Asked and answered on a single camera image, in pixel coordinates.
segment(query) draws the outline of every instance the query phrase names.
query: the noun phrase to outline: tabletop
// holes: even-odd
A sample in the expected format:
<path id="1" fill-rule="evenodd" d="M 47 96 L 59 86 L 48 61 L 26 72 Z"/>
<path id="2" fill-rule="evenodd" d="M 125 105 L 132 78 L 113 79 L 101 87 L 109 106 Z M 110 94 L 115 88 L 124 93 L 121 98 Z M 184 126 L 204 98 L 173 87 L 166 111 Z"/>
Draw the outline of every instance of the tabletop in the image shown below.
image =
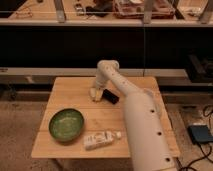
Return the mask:
<path id="1" fill-rule="evenodd" d="M 115 105 L 103 99 L 93 102 L 89 90 L 94 77 L 58 77 L 55 80 L 46 110 L 37 133 L 32 149 L 33 158 L 128 158 L 130 157 L 125 124 L 123 120 L 122 105 L 124 96 L 109 81 L 107 89 L 119 96 Z M 161 108 L 161 123 L 165 132 L 171 154 L 180 155 L 172 127 L 154 77 L 128 77 L 128 79 L 141 88 L 151 89 L 155 100 Z M 48 130 L 52 116 L 64 109 L 75 108 L 85 119 L 84 130 L 81 135 L 69 144 L 63 145 L 55 141 Z M 83 137 L 97 131 L 121 131 L 122 138 L 112 145 L 86 151 L 83 146 Z"/>

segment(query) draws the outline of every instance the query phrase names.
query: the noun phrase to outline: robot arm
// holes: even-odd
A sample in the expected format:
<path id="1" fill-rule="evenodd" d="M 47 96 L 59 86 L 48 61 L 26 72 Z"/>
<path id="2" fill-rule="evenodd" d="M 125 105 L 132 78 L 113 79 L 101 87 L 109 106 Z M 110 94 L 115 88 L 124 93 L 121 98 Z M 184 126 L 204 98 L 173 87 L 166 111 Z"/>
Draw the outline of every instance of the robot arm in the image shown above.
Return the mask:
<path id="1" fill-rule="evenodd" d="M 140 89 L 118 73 L 117 61 L 100 61 L 93 87 L 108 80 L 125 95 L 124 120 L 135 171 L 176 170 L 151 92 Z"/>

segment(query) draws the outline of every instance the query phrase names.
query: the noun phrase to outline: cable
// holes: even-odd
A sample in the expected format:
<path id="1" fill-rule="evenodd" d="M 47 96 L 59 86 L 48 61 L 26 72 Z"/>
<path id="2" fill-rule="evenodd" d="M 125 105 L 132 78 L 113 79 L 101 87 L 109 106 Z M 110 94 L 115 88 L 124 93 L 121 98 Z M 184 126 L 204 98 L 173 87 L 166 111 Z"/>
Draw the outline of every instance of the cable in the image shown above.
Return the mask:
<path id="1" fill-rule="evenodd" d="M 191 165 L 193 165 L 194 163 L 196 163 L 196 162 L 198 162 L 198 161 L 200 161 L 200 160 L 208 159 L 209 156 L 210 156 L 211 153 L 212 153 L 212 146 L 209 145 L 209 152 L 208 152 L 207 154 L 204 153 L 203 149 L 202 149 L 201 151 L 202 151 L 202 153 L 203 153 L 203 156 L 202 156 L 202 157 L 197 158 L 197 159 L 195 159 L 195 160 L 192 160 L 187 166 L 181 167 L 181 168 L 179 169 L 179 171 L 188 171 L 189 169 L 191 169 L 191 170 L 193 170 L 193 171 L 197 171 L 195 168 L 191 167 Z"/>
<path id="2" fill-rule="evenodd" d="M 209 117 L 208 119 L 209 119 L 209 129 L 210 129 L 210 131 L 212 129 L 212 125 L 211 125 L 211 117 L 212 117 L 212 115 L 213 115 L 213 105 L 205 106 L 203 108 L 203 116 L 206 117 L 206 118 Z"/>
<path id="3" fill-rule="evenodd" d="M 182 168 L 183 165 L 182 165 L 182 163 L 180 162 L 179 158 L 177 158 L 176 160 L 177 160 L 178 167 L 179 167 L 179 168 Z"/>
<path id="4" fill-rule="evenodd" d="M 200 148 L 201 152 L 203 153 L 203 155 L 205 156 L 206 153 L 203 151 L 202 146 L 199 146 L 199 148 Z M 206 158 L 207 158 L 207 160 L 208 160 L 210 163 L 213 163 L 213 160 L 210 159 L 209 156 L 207 156 Z"/>

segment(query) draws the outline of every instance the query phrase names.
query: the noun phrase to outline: bowl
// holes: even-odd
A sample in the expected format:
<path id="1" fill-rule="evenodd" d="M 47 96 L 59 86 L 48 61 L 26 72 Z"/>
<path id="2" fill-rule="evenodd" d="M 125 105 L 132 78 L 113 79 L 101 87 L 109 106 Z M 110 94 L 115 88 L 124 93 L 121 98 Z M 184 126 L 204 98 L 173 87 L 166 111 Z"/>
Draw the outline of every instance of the bowl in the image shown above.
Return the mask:
<path id="1" fill-rule="evenodd" d="M 83 129 L 81 112 L 68 108 L 57 112 L 49 122 L 51 136 L 59 142 L 69 142 L 78 137 Z"/>

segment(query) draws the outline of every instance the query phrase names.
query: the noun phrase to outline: table leg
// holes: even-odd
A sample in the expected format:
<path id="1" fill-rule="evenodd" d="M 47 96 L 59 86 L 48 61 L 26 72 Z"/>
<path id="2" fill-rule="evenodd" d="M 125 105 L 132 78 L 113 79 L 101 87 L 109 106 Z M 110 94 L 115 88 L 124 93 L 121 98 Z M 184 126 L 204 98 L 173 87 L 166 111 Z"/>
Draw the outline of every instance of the table leg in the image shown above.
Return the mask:
<path id="1" fill-rule="evenodd" d="M 58 168 L 58 171 L 63 171 L 64 168 L 57 159 L 51 159 L 53 164 Z"/>

